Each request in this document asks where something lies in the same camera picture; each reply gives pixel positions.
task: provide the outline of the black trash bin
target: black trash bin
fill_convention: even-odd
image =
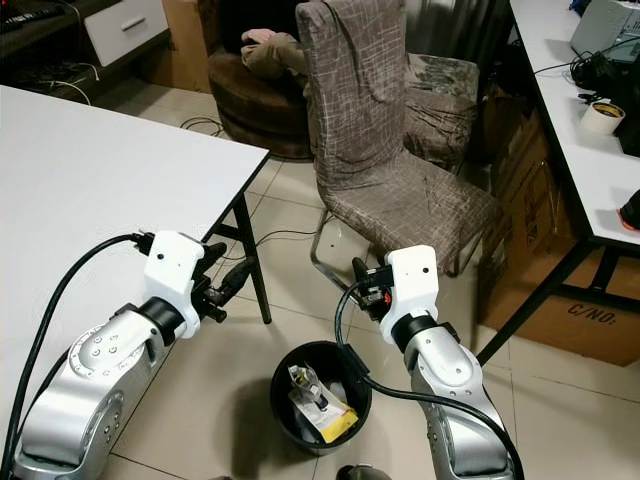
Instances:
[[[313,429],[313,426],[302,417],[296,415],[296,406],[289,399],[289,392],[293,389],[288,368],[298,365],[310,366],[325,385],[328,382],[342,383],[347,403],[358,414],[358,421],[339,438],[331,443],[325,443],[318,434],[315,442],[302,438],[301,427]],[[326,455],[336,450],[340,445],[351,440],[362,428],[371,409],[371,387],[359,382],[346,364],[346,359],[340,347],[334,342],[311,342],[292,350],[278,365],[271,380],[271,411],[285,435],[303,450],[314,455]]]

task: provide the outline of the cardboard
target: cardboard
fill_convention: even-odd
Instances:
[[[500,328],[575,245],[577,232],[553,180],[549,146],[537,114],[522,119],[519,135],[499,161],[494,191],[505,216],[484,236],[479,268],[483,324]],[[587,288],[602,251],[594,252],[565,282]],[[621,258],[608,293],[640,299],[640,261]],[[518,336],[616,365],[640,358],[640,315],[552,296]]]
[[[211,93],[198,1],[163,0],[162,5],[171,41],[140,62],[143,79],[167,87]]]
[[[509,95],[496,83],[489,84],[480,114],[481,140],[477,146],[480,155],[495,159],[504,150],[507,139],[512,138],[519,119],[530,110],[525,97]]]

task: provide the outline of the tiled floor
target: tiled floor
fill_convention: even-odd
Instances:
[[[179,126],[216,116],[210,95],[125,82],[97,102],[151,121]],[[196,130],[208,134],[209,125]],[[270,160],[249,187],[256,238],[275,229],[314,231],[322,206],[310,164]],[[102,480],[332,480],[346,463],[370,463],[394,479],[433,479],[426,422],[417,404],[374,395],[363,430],[337,452],[308,456],[279,432],[269,407],[270,377],[295,346],[332,336],[339,292],[311,265],[311,237],[284,234],[259,247],[274,322],[260,319],[251,285],[228,308],[180,341],[114,448]],[[349,277],[368,242],[338,221],[327,224],[319,255]],[[242,253],[235,246],[230,256]],[[218,279],[229,269],[221,262]],[[474,264],[441,280],[441,319],[479,350],[492,335],[473,324]],[[400,354],[359,311],[345,334],[372,375],[406,388]],[[640,365],[619,368],[511,340],[485,368],[485,385],[517,443],[529,480],[640,478]]]

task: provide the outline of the chair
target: chair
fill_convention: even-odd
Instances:
[[[471,62],[406,55],[404,146],[414,155],[455,171],[466,154],[476,119],[480,71]]]
[[[447,273],[499,209],[486,192],[403,147],[403,4],[325,0],[297,8],[319,120],[318,191],[329,212],[385,251],[433,246],[439,273]],[[319,230],[312,260],[344,289],[317,260]]]
[[[209,83],[225,131],[242,143],[280,157],[312,158],[307,103],[289,77],[264,81],[251,75],[240,55],[226,52],[219,41],[220,0],[198,0],[209,53]]]

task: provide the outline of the tape roll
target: tape roll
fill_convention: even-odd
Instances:
[[[582,126],[593,133],[611,135],[624,120],[625,113],[611,103],[595,102],[582,117]]]

